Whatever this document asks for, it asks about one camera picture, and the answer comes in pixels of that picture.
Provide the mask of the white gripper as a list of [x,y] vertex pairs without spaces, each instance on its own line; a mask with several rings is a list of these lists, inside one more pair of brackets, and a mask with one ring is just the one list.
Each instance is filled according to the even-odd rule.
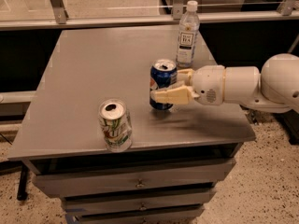
[[207,65],[194,72],[193,69],[180,69],[177,81],[167,88],[150,92],[150,97],[161,104],[186,105],[192,100],[201,105],[221,105],[223,103],[225,68],[222,65]]

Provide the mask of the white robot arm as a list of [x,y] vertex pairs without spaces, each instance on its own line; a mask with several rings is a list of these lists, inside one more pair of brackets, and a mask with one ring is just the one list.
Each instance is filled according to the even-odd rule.
[[262,68],[206,65],[197,70],[178,71],[177,82],[150,93],[157,103],[186,105],[238,104],[246,108],[299,113],[299,57],[281,53]]

